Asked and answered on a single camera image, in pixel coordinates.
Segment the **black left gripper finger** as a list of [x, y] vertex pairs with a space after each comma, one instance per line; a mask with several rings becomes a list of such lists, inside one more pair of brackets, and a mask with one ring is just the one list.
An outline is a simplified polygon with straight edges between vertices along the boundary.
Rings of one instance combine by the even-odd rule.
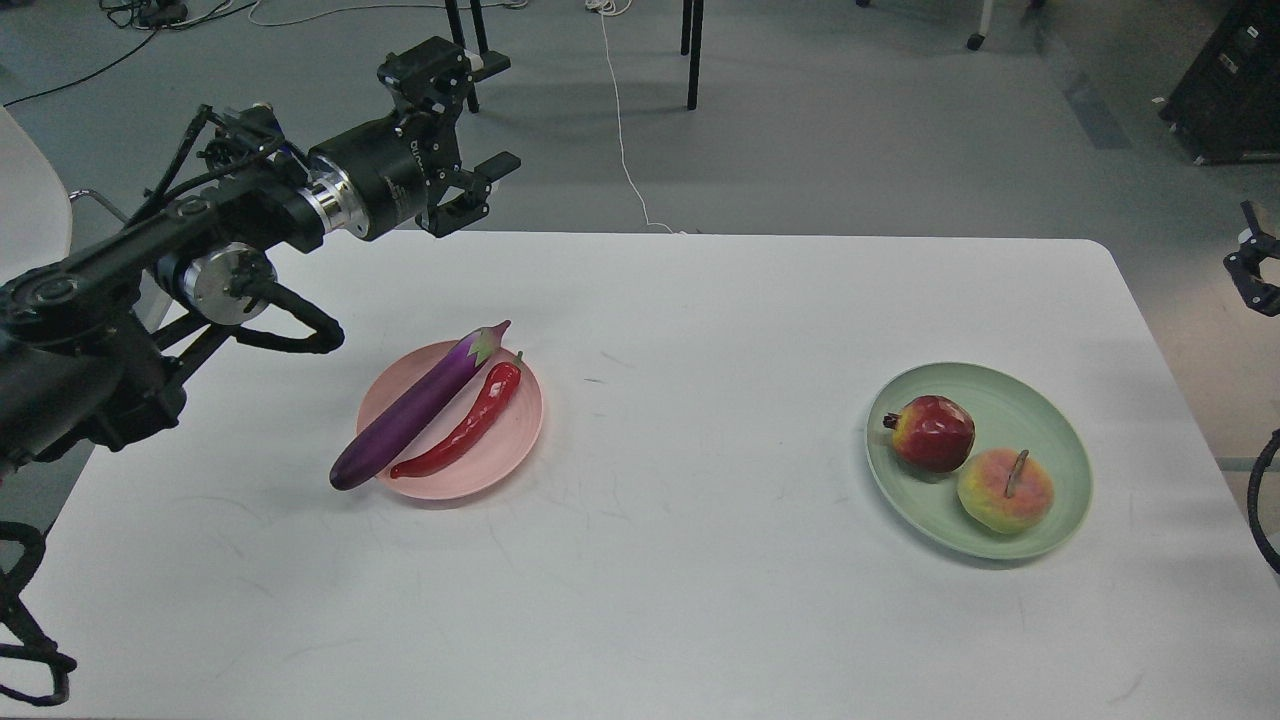
[[378, 79], [393, 101], [396, 127], [429, 131], [452, 127], [461, 111], [479, 111], [476, 85], [511, 68], [498, 51], [475, 53], [443, 37], [390, 53], [378, 68]]
[[415, 224], [442, 238], [480, 222], [489, 214], [489, 197], [498, 181], [521, 168], [512, 152], [498, 152], [472, 170], [461, 167], [430, 168], [428, 196]]

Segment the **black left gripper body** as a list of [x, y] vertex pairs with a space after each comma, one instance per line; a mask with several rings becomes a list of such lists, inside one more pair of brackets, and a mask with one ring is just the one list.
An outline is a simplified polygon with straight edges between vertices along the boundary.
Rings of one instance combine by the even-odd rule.
[[352, 233], [375, 240], [410, 219], [428, 217], [433, 200], [433, 154], [439, 140], [421, 113], [367, 120], [308, 150], [316, 170], [335, 172], [364, 215]]

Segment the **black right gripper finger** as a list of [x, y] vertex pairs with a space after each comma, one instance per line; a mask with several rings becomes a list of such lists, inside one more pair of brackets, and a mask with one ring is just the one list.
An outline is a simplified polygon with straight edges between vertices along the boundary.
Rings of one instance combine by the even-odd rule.
[[1244, 305], [1265, 316], [1279, 314], [1279, 287], [1261, 272], [1263, 261], [1279, 259], [1277, 225], [1268, 211], [1253, 200], [1240, 202], [1245, 229], [1236, 250], [1224, 259], [1231, 282]]

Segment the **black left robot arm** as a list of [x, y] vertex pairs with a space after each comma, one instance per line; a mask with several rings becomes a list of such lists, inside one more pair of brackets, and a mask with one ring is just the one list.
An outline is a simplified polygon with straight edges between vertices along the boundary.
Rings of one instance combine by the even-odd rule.
[[118, 451], [177, 425], [184, 384], [228, 340], [329, 354], [339, 323], [284, 287], [268, 251], [371, 241], [408, 219], [435, 237], [481, 220], [518, 168], [462, 167], [454, 132], [490, 49], [431, 37], [378, 78], [393, 110], [301, 152], [270, 106], [200, 108], [165, 176], [122, 229], [3, 287], [3, 474], [82, 441]]

